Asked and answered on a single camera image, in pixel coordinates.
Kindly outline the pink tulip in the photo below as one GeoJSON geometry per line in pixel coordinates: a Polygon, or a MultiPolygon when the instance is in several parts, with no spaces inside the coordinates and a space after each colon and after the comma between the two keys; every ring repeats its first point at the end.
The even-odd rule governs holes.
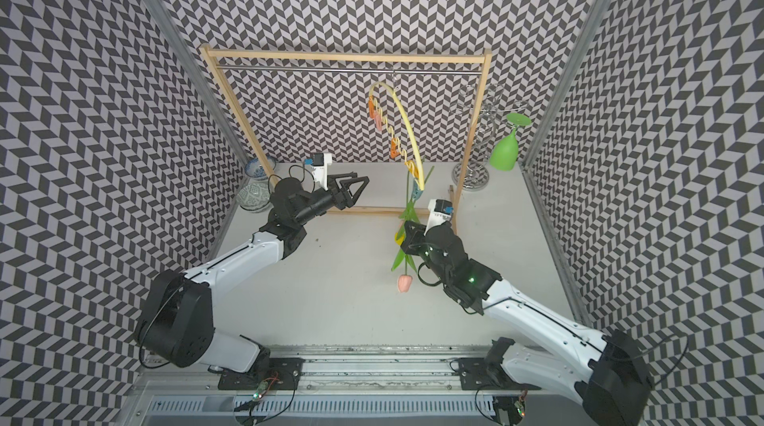
{"type": "Polygon", "coordinates": [[[396,254],[395,260],[393,261],[391,270],[395,271],[400,266],[403,267],[403,271],[397,280],[397,289],[399,293],[407,293],[410,290],[410,287],[413,283],[413,277],[409,274],[409,268],[414,267],[414,260],[411,255],[406,254],[402,250],[402,244],[401,245],[397,244],[399,249],[396,254]]]}

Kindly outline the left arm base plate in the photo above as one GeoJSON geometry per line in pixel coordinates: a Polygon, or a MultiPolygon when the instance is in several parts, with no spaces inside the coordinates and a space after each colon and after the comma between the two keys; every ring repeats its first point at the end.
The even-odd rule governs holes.
{"type": "Polygon", "coordinates": [[[270,391],[294,391],[300,384],[303,369],[302,358],[270,358],[267,366],[258,362],[250,372],[224,370],[217,387],[222,391],[255,391],[262,385],[270,391]]]}

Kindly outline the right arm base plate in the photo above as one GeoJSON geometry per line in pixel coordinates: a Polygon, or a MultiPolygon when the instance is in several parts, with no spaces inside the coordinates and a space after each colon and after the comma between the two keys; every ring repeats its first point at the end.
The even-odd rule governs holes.
{"type": "Polygon", "coordinates": [[[523,391],[525,386],[512,381],[505,373],[489,368],[483,358],[456,358],[450,368],[465,391],[483,389],[523,391]]]}

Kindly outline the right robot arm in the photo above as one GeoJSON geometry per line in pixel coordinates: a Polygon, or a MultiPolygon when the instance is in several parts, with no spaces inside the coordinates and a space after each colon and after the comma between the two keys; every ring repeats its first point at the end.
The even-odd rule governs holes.
{"type": "Polygon", "coordinates": [[[519,330],[535,348],[497,340],[487,358],[496,381],[536,386],[580,405],[598,425],[638,425],[659,385],[639,343],[627,333],[589,328],[523,294],[467,255],[452,225],[407,221],[401,248],[436,274],[444,293],[469,314],[519,330]]]}

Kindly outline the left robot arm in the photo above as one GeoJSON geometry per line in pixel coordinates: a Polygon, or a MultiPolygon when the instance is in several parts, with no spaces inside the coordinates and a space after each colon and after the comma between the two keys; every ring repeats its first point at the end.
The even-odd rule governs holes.
{"type": "Polygon", "coordinates": [[[326,186],[313,191],[293,177],[279,181],[270,194],[268,222],[247,243],[198,267],[166,270],[152,280],[133,333],[138,358],[148,350],[179,368],[204,364],[253,372],[267,349],[218,332],[214,307],[244,281],[294,253],[306,238],[308,221],[332,207],[353,207],[368,183],[357,173],[329,175],[326,186]]]}

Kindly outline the yellow tulip flower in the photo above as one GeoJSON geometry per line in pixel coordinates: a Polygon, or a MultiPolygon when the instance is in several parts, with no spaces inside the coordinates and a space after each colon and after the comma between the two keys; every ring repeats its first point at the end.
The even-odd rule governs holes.
{"type": "Polygon", "coordinates": [[[398,245],[401,245],[405,237],[405,222],[414,221],[419,222],[420,215],[416,210],[416,203],[422,197],[424,191],[421,189],[417,179],[411,181],[411,187],[407,187],[407,201],[404,211],[399,215],[401,219],[401,225],[395,234],[395,241],[398,245]]]}

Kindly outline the yellow clip hanger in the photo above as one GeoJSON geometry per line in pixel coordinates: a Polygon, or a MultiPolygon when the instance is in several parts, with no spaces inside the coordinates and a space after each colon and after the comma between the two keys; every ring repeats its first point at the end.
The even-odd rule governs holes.
{"type": "Polygon", "coordinates": [[[389,157],[390,157],[391,140],[395,138],[399,144],[400,156],[392,161],[401,161],[403,165],[405,165],[405,161],[409,159],[414,159],[417,165],[418,175],[417,177],[413,177],[413,175],[411,175],[409,171],[408,173],[409,175],[411,175],[411,177],[413,177],[413,179],[417,179],[421,189],[425,191],[426,178],[425,178],[423,160],[419,150],[418,142],[413,130],[413,126],[409,120],[408,113],[406,112],[401,100],[399,99],[396,90],[391,85],[383,81],[376,81],[372,83],[368,89],[367,104],[368,104],[368,99],[370,97],[374,98],[374,101],[376,104],[376,111],[379,111],[382,116],[384,131],[379,133],[384,133],[387,135],[387,138],[389,141],[388,143],[389,157]],[[398,118],[397,118],[398,123],[391,120],[390,116],[387,114],[384,107],[381,105],[379,97],[377,96],[377,92],[379,90],[381,90],[382,92],[385,92],[391,98],[393,104],[395,105],[398,111],[398,118]]]}

